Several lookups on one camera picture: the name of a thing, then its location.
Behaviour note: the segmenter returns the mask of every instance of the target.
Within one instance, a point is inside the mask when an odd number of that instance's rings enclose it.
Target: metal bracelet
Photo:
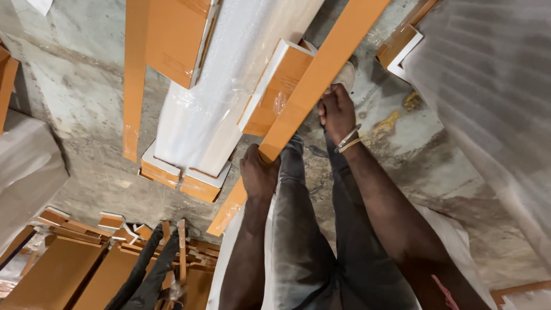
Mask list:
[[[337,147],[335,148],[335,153],[338,153],[339,150],[344,146],[344,144],[348,141],[348,139],[350,139],[350,137],[352,137],[352,135],[358,131],[358,129],[360,129],[361,127],[361,124],[357,124],[356,127],[354,127],[354,129],[352,129],[347,135],[346,137],[344,137],[344,139],[339,143],[339,145],[337,145]]]

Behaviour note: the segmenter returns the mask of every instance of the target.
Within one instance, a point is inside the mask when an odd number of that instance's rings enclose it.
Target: concrete floor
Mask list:
[[[305,37],[321,45],[346,2],[326,0]],[[490,288],[549,280],[516,223],[436,115],[419,98],[406,101],[411,86],[374,60],[377,47],[414,5],[413,0],[393,1],[351,57],[358,73],[351,97],[363,142],[413,203],[462,223]],[[10,106],[50,123],[71,175],[51,205],[89,224],[97,223],[100,211],[150,225],[185,217],[195,237],[219,243],[205,231],[239,177],[237,161],[260,139],[241,139],[215,204],[137,176],[139,164],[121,156],[124,17],[120,0],[55,0],[46,17],[25,0],[0,0],[0,35],[22,61]],[[148,70],[138,154],[155,139],[167,89],[166,78]],[[299,132],[305,139],[310,197],[322,231],[334,244],[333,181],[315,114]]]

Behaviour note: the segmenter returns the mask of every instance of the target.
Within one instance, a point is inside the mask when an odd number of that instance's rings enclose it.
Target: another person's leg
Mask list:
[[[415,309],[408,282],[377,238],[344,155],[325,135],[334,178],[337,261],[345,309]]]
[[[159,242],[163,238],[163,225],[160,223],[155,227],[151,238],[147,241],[147,244],[142,249],[138,256],[136,264],[132,268],[130,275],[126,282],[118,290],[117,294],[111,299],[109,304],[105,307],[105,310],[119,310],[126,304],[126,302],[136,292],[140,284],[142,284],[143,278],[146,274],[146,267],[155,253],[155,249],[159,245]]]
[[[155,308],[166,273],[169,272],[174,257],[176,257],[179,250],[180,236],[176,228],[157,257],[151,271],[122,310],[152,310]]]
[[[272,217],[276,310],[324,309],[335,285],[336,260],[316,221],[302,148],[302,138],[295,134],[280,154]]]

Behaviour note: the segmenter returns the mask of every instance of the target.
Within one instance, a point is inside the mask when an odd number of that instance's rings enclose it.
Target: black pants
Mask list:
[[[145,269],[162,238],[163,225],[160,223],[155,227],[151,238],[140,252],[130,276],[105,307],[105,310],[153,310],[155,308],[166,273],[169,272],[174,257],[180,250],[180,237],[178,229],[175,229],[144,280]]]
[[[281,152],[272,218],[272,264],[276,310],[412,309],[415,295],[375,235],[358,185],[344,155],[326,135],[334,179],[337,257],[316,221],[306,188],[302,138]]]

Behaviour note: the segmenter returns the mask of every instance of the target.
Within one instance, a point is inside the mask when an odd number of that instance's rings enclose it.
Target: person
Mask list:
[[[248,198],[219,309],[262,307],[264,229],[276,189],[272,216],[276,310],[400,310],[419,305],[424,310],[489,309],[427,221],[357,142],[354,105],[345,88],[331,85],[317,109],[334,180],[337,256],[316,222],[305,186],[300,136],[295,134],[271,164],[262,161],[258,145],[251,145],[240,161]],[[341,142],[344,145],[335,152]]]
[[[153,310],[159,296],[168,295],[161,291],[163,281],[170,266],[180,250],[180,236],[178,228],[170,234],[169,240],[163,246],[163,250],[153,264],[151,271],[146,268],[163,238],[163,223],[160,222],[151,233],[145,247],[140,251],[138,260],[132,267],[132,271],[125,283],[119,288],[117,294],[109,301],[104,310]],[[174,302],[172,310],[182,310],[185,304],[185,294]]]

